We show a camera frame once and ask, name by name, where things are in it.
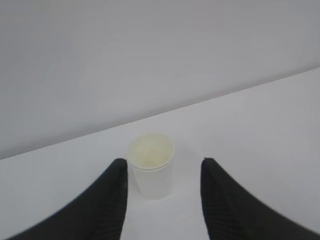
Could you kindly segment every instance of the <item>white table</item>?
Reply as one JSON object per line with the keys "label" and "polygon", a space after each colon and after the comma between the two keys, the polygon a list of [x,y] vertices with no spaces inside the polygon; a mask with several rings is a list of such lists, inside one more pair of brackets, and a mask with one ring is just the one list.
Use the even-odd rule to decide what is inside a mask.
{"label": "white table", "polygon": [[129,172],[123,240],[208,239],[203,157],[214,157],[261,201],[320,233],[319,92],[316,69],[0,160],[0,239],[62,208],[146,132],[175,142],[174,193],[145,200]]}

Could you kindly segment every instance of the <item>white wall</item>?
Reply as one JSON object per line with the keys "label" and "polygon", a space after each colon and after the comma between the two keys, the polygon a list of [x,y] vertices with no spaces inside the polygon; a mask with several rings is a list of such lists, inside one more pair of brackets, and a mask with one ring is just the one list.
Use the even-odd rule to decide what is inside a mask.
{"label": "white wall", "polygon": [[319,56],[319,0],[1,0],[0,157],[315,68]]}

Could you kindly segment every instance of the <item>cup rim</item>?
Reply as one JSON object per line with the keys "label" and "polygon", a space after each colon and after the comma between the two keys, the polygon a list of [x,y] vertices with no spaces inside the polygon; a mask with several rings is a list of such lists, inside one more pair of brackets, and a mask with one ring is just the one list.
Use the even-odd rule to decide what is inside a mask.
{"label": "cup rim", "polygon": [[[172,151],[172,154],[171,156],[168,158],[168,160],[166,162],[164,162],[163,164],[159,165],[159,166],[155,166],[155,167],[141,167],[141,166],[137,166],[135,165],[134,163],[131,162],[130,160],[130,155],[129,155],[129,148],[131,146],[131,144],[133,143],[134,140],[136,140],[137,138],[140,138],[142,136],[145,136],[145,135],[149,135],[149,134],[157,134],[157,135],[162,135],[164,137],[166,137],[170,143],[172,144],[172,147],[173,147],[173,151]],[[155,172],[155,171],[158,171],[158,170],[161,170],[163,169],[164,167],[166,167],[171,161],[172,161],[172,158],[173,156],[175,155],[175,144],[174,142],[171,140],[170,137],[168,137],[167,135],[163,134],[163,133],[160,133],[160,132],[146,132],[144,134],[141,134],[137,137],[135,137],[130,143],[129,145],[126,147],[126,155],[127,155],[127,158],[128,158],[128,161],[129,163],[135,168],[135,169],[138,169],[140,171],[144,171],[144,172]]]}

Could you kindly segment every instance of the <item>paper cup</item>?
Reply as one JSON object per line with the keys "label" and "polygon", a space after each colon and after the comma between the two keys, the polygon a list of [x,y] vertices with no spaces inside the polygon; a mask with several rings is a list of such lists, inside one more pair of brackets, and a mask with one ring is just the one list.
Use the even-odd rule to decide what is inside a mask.
{"label": "paper cup", "polygon": [[128,160],[145,198],[161,199],[171,193],[174,152],[173,142],[160,133],[139,136],[129,145]]}

